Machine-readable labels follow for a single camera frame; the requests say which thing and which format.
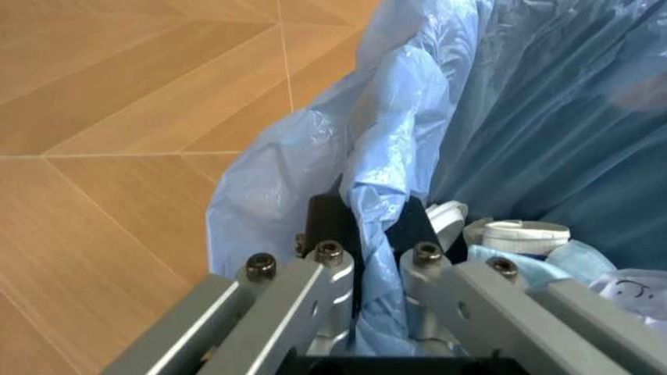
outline bolt head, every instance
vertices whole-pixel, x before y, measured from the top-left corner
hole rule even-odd
[[[416,266],[429,266],[437,264],[442,259],[440,246],[433,242],[420,242],[415,245],[412,253],[412,261]]]
[[[299,258],[305,256],[305,234],[299,233],[294,237],[294,250]]]
[[[343,262],[343,246],[336,241],[327,240],[315,246],[315,261],[324,266],[338,266]]]
[[[266,252],[254,254],[245,263],[245,273],[250,281],[271,280],[276,276],[276,259]]]
[[[517,275],[519,275],[519,269],[516,267],[516,264],[507,258],[494,256],[487,260],[487,264],[511,282],[514,282]]]

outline trash bin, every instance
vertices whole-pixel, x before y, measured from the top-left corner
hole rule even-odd
[[[667,269],[665,0],[387,0],[355,71],[265,130],[207,214],[209,265],[294,256],[342,174],[366,270],[355,351],[414,355],[384,231],[411,196],[544,220],[618,268]]]

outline hex socket screw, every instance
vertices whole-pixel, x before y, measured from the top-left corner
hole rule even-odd
[[[254,254],[245,263],[245,274],[253,282],[271,280],[276,276],[276,259],[266,252]]]

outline parquet floor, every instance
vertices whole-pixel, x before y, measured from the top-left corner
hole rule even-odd
[[[377,2],[0,0],[0,373],[97,373],[200,280],[220,174]]]

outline plastic bag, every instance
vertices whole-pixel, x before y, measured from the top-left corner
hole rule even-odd
[[[566,225],[618,268],[667,269],[665,1],[496,10],[506,27],[478,48],[430,199]]]
[[[225,172],[207,214],[211,271],[232,277],[255,252],[288,262],[308,199],[341,173],[366,265],[357,354],[417,354],[383,233],[409,195],[457,199],[473,217],[564,223],[618,266],[667,267],[658,259],[667,174],[656,168],[667,135],[666,9],[658,0],[385,1],[355,71]],[[610,202],[615,211],[604,212],[625,216],[596,212]]]

